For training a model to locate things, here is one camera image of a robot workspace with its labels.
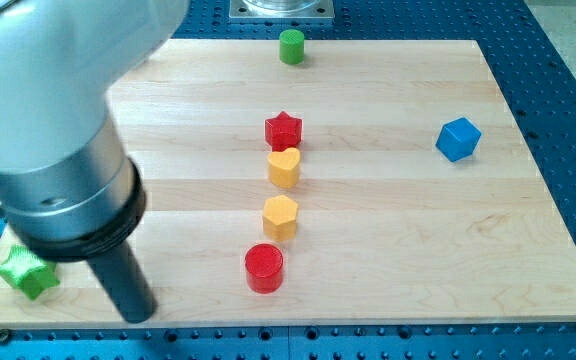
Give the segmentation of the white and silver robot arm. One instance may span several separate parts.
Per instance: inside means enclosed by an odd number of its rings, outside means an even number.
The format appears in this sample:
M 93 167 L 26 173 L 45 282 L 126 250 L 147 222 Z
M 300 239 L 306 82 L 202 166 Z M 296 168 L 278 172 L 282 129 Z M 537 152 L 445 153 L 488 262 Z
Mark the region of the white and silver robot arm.
M 109 88 L 181 25 L 187 0 L 0 1 L 0 213 L 37 254 L 121 244 L 145 209 Z

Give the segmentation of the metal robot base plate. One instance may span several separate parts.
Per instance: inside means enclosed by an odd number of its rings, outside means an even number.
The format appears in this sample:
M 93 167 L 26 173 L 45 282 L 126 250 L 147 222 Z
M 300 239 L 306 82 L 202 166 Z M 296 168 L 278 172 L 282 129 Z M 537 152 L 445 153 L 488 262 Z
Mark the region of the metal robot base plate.
M 230 0 L 229 18 L 257 19 L 333 19 L 333 0 Z

